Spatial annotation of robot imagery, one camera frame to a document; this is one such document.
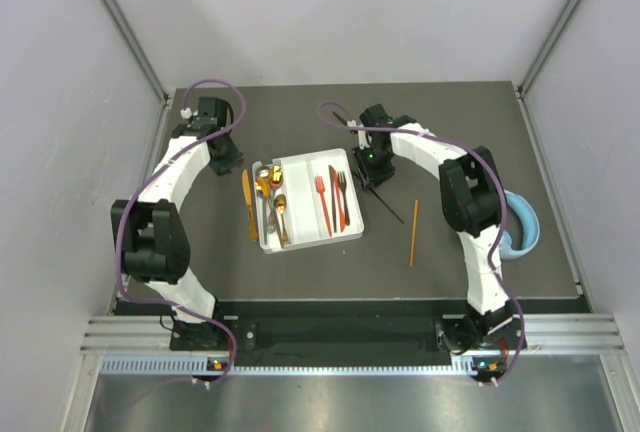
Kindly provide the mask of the black chopstick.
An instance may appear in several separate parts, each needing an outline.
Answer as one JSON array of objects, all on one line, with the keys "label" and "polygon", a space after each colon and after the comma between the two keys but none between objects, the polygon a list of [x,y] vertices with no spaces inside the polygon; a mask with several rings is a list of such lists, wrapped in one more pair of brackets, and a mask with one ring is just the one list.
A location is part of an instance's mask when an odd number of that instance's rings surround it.
[{"label": "black chopstick", "polygon": [[344,119],[341,115],[339,115],[336,111],[333,111],[332,114],[334,117],[345,127],[350,127],[349,121]]},{"label": "black chopstick", "polygon": [[370,190],[371,194],[388,210],[393,217],[395,217],[401,224],[405,224],[405,221],[400,215],[379,195],[375,189]]}]

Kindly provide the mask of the orange plastic knife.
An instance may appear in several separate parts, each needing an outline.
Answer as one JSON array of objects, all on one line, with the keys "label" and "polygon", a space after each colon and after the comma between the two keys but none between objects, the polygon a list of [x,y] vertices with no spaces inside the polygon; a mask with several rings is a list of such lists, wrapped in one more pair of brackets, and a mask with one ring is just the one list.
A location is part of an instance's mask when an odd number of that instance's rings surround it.
[{"label": "orange plastic knife", "polygon": [[338,182],[337,182],[337,191],[338,191],[340,231],[343,232],[346,229],[346,227],[350,224],[350,216],[349,216],[348,204],[343,203],[343,198],[342,198],[341,191],[338,187]]}]

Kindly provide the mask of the gold thin utensil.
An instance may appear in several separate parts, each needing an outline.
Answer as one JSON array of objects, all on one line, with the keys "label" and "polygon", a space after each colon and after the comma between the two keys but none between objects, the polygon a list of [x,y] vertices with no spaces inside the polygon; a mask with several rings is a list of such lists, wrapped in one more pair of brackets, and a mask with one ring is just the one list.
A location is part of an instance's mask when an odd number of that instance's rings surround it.
[{"label": "gold thin utensil", "polygon": [[260,196],[268,203],[272,203],[271,199],[271,187],[269,182],[264,177],[257,177],[255,180],[256,191],[260,194]]}]

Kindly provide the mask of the iridescent purple spoon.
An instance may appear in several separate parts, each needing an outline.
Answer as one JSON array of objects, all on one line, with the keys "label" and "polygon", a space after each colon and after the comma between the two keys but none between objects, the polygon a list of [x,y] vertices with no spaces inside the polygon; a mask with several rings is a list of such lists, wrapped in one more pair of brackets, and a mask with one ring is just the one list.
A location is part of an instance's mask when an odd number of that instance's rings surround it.
[{"label": "iridescent purple spoon", "polygon": [[279,223],[276,213],[275,196],[276,191],[282,186],[283,172],[280,165],[273,164],[269,168],[267,182],[271,189],[271,217],[270,220],[274,224],[276,230],[279,229]]}]

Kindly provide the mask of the orange plastic fork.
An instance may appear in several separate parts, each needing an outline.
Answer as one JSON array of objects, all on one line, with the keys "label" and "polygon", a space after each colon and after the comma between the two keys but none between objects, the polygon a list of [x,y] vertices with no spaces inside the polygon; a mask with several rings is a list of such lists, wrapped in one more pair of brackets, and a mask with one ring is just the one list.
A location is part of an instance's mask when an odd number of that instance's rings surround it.
[{"label": "orange plastic fork", "polygon": [[324,186],[323,177],[320,175],[317,175],[314,179],[314,184],[315,184],[316,192],[319,194],[319,197],[320,197],[327,232],[329,236],[332,237],[333,233],[332,233],[332,227],[331,227],[331,220],[329,218],[328,208],[325,200],[325,186]]}]

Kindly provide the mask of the gold metal spoon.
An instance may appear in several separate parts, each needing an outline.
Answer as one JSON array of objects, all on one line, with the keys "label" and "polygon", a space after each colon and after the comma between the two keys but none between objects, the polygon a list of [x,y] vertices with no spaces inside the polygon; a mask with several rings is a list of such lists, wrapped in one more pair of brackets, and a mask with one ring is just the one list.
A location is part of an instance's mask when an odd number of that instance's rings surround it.
[{"label": "gold metal spoon", "polygon": [[274,205],[279,215],[281,230],[281,246],[286,247],[290,244],[290,238],[286,226],[285,212],[287,207],[287,199],[284,194],[278,194],[274,199]]}]

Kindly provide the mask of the white divided utensil tray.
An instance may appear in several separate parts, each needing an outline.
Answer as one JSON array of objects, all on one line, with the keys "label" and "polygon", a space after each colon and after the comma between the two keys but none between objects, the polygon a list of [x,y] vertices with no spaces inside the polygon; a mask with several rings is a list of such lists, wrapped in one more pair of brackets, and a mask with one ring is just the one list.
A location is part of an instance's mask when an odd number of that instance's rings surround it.
[{"label": "white divided utensil tray", "polygon": [[[251,165],[251,176],[256,179],[256,169],[262,165],[280,165],[283,172],[282,186],[276,195],[284,194],[287,199],[285,212],[286,226],[290,244],[282,247],[277,230],[269,236],[268,244],[264,244],[262,205],[264,199],[258,192],[254,193],[258,216],[256,218],[259,232],[259,242],[266,254],[289,252],[296,249],[327,245],[349,240],[356,240],[364,233],[364,220],[360,211],[354,179],[351,177],[350,164],[347,153],[341,148],[329,149],[301,155],[275,158],[271,162],[257,161]],[[331,186],[328,166],[336,171],[344,171],[347,179],[346,198],[350,216],[350,224],[340,231],[340,220],[337,234],[333,230]],[[319,194],[316,192],[314,179],[317,175],[323,177],[325,186],[325,200],[333,236],[330,237],[322,211]]]}]

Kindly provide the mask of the gold metal knife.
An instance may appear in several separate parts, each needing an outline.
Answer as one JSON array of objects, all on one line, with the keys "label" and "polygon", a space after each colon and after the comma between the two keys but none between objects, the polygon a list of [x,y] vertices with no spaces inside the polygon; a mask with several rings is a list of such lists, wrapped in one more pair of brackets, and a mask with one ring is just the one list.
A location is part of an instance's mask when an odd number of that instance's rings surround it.
[{"label": "gold metal knife", "polygon": [[258,230],[257,230],[257,223],[256,223],[256,219],[254,216],[254,210],[253,210],[253,189],[252,186],[250,184],[249,181],[249,172],[247,169],[244,169],[242,171],[241,174],[241,180],[242,180],[242,191],[243,191],[243,198],[244,198],[244,202],[245,202],[245,206],[247,209],[247,214],[248,214],[248,233],[249,233],[249,239],[252,242],[256,242],[259,238],[259,234],[258,234]]}]

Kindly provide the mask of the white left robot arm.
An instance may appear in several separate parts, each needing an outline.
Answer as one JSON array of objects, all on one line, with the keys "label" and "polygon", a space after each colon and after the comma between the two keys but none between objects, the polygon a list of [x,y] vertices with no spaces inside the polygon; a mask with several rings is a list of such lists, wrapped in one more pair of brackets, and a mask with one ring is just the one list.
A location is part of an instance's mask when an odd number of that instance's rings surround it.
[{"label": "white left robot arm", "polygon": [[179,321],[193,324],[194,339],[212,349],[226,339],[227,326],[214,316],[215,296],[190,268],[191,248],[180,209],[205,168],[227,175],[242,165],[243,154],[230,133],[201,140],[234,123],[228,101],[202,97],[195,111],[186,108],[181,114],[184,121],[172,132],[155,168],[160,176],[140,193],[124,225],[120,222],[127,202],[115,201],[111,222],[114,238],[122,240],[121,271],[168,301]]}]

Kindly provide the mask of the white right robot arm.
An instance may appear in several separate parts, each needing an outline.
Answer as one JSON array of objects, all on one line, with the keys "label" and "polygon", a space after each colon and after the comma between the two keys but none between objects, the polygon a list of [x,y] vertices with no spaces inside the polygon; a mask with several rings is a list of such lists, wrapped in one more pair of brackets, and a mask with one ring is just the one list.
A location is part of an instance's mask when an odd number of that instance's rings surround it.
[{"label": "white right robot arm", "polygon": [[353,154],[365,188],[393,176],[395,157],[438,179],[442,213],[459,237],[468,281],[468,311],[462,330],[447,332],[449,342],[460,349],[492,346],[512,321],[514,304],[501,284],[506,192],[491,152],[438,137],[408,116],[394,119],[379,104],[346,125],[358,135]]}]

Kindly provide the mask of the silver metal spoon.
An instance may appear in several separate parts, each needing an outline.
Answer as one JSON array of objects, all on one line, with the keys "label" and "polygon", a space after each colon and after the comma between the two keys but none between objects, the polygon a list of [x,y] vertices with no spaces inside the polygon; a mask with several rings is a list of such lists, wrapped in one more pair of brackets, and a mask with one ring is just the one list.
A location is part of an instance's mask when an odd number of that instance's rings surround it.
[{"label": "silver metal spoon", "polygon": [[270,166],[262,165],[262,166],[260,166],[259,168],[256,169],[256,177],[261,177],[261,178],[268,179],[270,172],[271,172],[271,167]]}]

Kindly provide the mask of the light blue headphones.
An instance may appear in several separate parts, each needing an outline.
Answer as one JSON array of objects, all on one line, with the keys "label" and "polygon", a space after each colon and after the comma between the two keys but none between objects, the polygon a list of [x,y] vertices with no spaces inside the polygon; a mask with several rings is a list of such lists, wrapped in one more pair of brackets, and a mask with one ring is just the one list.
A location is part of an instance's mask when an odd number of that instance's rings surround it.
[{"label": "light blue headphones", "polygon": [[521,195],[505,191],[506,203],[515,214],[521,229],[521,244],[517,248],[508,231],[505,231],[499,243],[500,258],[505,261],[517,260],[529,254],[540,239],[540,223],[531,204]]}]

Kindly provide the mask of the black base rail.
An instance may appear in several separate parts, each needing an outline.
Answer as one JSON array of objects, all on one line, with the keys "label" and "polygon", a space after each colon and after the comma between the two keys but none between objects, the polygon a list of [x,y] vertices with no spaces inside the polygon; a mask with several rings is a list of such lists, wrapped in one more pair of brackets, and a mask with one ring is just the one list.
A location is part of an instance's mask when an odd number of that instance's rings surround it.
[{"label": "black base rail", "polygon": [[[526,339],[533,342],[533,314],[587,312],[583,299],[525,299],[531,313]],[[515,352],[521,332],[514,319],[475,348],[450,344],[447,332],[462,330],[467,306],[461,299],[441,300],[223,300],[215,318],[234,333],[236,365],[444,365],[450,354]],[[160,305],[116,306],[124,329],[109,351],[151,353],[213,353],[228,347],[216,327],[178,325]]]}]

